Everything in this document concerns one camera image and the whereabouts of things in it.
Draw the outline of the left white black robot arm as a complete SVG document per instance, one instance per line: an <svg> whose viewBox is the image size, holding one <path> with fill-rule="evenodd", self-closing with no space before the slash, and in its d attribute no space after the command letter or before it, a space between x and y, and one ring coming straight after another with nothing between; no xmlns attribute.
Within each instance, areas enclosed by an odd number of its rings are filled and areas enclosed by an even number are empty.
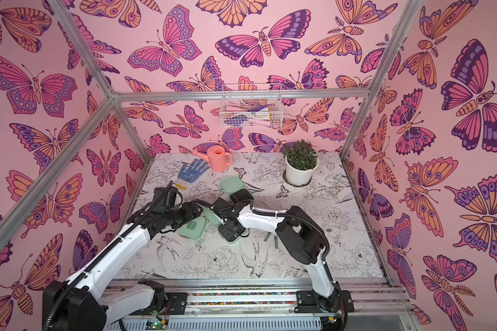
<svg viewBox="0 0 497 331"><path fill-rule="evenodd" d="M185 202L178 189L157 188L153 201L134 212L114 239L66 281L53 281L43 292L43 330L105 330L136 311L165 313L170 304L165 286L141 281L131 290L104 301L102 295L128 260L157 234L177 230L203 209Z"/></svg>

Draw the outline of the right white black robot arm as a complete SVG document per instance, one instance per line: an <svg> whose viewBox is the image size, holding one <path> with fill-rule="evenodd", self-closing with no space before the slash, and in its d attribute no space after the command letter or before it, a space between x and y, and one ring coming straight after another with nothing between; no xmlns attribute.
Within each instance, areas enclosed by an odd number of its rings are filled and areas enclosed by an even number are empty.
<svg viewBox="0 0 497 331"><path fill-rule="evenodd" d="M229 232L262 230L281 241L311 280L311 290L296 292L297 313L327 313L343 318L355 311L350 292L341 288L327 266L331 246L324 230L302 208L294 205L287 210L268 210L256 207L250 199L236 203L223 199L214 204L198 199L192 202L210 210Z"/></svg>

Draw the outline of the green clipper case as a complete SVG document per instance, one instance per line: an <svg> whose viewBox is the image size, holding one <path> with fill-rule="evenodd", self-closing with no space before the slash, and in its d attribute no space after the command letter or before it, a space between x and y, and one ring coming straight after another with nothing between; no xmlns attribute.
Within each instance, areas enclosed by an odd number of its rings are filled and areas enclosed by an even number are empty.
<svg viewBox="0 0 497 331"><path fill-rule="evenodd" d="M180 227L177 233L183 238L197 241L201 239L206 229L206 224L207 220L205 217L197 217Z"/></svg>

